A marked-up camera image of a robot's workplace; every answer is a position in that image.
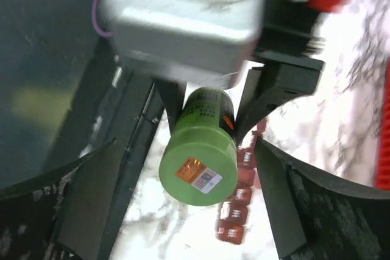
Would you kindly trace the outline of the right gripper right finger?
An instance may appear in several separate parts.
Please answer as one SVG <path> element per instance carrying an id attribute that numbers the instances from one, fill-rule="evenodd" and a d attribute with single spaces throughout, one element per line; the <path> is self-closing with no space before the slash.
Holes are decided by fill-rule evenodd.
<path id="1" fill-rule="evenodd" d="M 279 259 L 389 259 L 389 192 L 259 138 L 255 158 Z"/>

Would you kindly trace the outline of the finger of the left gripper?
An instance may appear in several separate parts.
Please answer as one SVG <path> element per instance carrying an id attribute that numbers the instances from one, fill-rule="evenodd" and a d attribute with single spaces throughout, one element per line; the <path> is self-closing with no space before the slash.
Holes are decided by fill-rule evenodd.
<path id="1" fill-rule="evenodd" d="M 153 79 L 155 87 L 167 113 L 169 126 L 175 126 L 183 108 L 186 82 Z"/>

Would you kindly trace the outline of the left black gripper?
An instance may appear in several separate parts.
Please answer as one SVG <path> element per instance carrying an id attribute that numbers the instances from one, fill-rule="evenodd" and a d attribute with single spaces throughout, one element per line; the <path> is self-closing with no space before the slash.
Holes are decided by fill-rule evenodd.
<path id="1" fill-rule="evenodd" d="M 279 106 L 314 94 L 324 64 L 312 57 L 324 42 L 314 35 L 319 15 L 304 2 L 265 0 L 261 36 L 252 57 L 257 62 L 287 64 L 248 72 L 236 117 L 237 143 Z"/>

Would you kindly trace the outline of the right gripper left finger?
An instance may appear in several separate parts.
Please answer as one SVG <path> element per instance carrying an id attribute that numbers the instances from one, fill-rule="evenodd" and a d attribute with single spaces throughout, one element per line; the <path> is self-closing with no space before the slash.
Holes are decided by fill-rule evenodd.
<path id="1" fill-rule="evenodd" d="M 121 165 L 112 140 L 1 189 L 1 259 L 97 259 Z"/>

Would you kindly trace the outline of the green supplement bottle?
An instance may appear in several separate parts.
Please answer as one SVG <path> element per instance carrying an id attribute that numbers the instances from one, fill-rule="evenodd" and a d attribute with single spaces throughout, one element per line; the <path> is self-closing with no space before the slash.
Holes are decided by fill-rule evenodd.
<path id="1" fill-rule="evenodd" d="M 193 206 L 230 196 L 238 182 L 233 103 L 222 90 L 193 91 L 174 127 L 158 174 L 165 191 Z"/>

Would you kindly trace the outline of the brown weekly pill organizer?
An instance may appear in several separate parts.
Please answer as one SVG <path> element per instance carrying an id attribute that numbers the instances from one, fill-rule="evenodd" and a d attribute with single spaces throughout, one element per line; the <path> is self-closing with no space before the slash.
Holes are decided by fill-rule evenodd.
<path id="1" fill-rule="evenodd" d="M 254 148 L 257 138 L 263 136 L 267 121 L 264 118 L 258 122 L 237 148 L 238 181 L 233 193 L 218 206 L 215 230 L 219 241 L 235 245 L 243 242 L 253 190 L 261 188 Z"/>

